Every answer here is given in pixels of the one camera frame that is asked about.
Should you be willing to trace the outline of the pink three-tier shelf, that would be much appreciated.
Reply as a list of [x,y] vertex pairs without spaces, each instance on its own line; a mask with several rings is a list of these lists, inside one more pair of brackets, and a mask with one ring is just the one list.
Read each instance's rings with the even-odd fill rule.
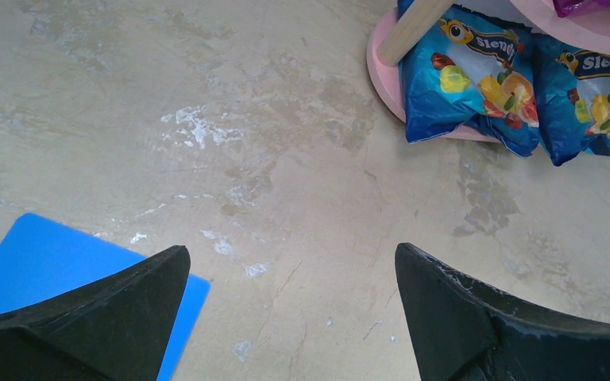
[[[552,1],[460,1],[459,6],[498,23],[521,24],[574,47],[610,56],[610,10],[559,17]],[[406,120],[400,61],[429,28],[454,5],[452,1],[412,1],[404,12],[389,10],[372,31],[366,64],[381,101]]]

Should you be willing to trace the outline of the purple candy bag front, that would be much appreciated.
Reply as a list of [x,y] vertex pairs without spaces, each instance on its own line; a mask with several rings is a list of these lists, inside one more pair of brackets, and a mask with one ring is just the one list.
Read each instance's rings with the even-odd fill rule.
[[610,10],[610,0],[553,0],[555,13],[561,17],[578,17]]

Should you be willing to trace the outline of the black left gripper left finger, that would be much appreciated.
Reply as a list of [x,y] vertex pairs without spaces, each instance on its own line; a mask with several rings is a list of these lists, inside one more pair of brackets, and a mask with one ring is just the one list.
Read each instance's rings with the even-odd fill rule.
[[190,270],[172,246],[111,276],[0,314],[0,380],[154,380]]

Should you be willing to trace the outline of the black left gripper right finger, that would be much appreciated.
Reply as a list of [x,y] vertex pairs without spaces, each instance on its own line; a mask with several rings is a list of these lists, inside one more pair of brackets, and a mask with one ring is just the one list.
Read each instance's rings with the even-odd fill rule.
[[610,324],[460,272],[410,243],[395,269],[423,380],[610,380]]

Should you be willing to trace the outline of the blue candy bag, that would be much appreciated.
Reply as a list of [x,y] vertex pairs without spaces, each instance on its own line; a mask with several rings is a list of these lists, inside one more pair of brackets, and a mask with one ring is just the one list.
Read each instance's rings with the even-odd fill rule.
[[400,61],[413,143],[468,125],[517,156],[539,145],[531,28],[452,5]]
[[581,152],[610,156],[610,55],[535,35],[541,142],[559,167]]

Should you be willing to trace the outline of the blue foam pad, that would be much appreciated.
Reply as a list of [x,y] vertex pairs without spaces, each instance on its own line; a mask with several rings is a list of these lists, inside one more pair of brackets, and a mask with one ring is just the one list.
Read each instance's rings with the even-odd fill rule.
[[0,243],[0,314],[98,279],[144,256],[36,214],[23,214]]

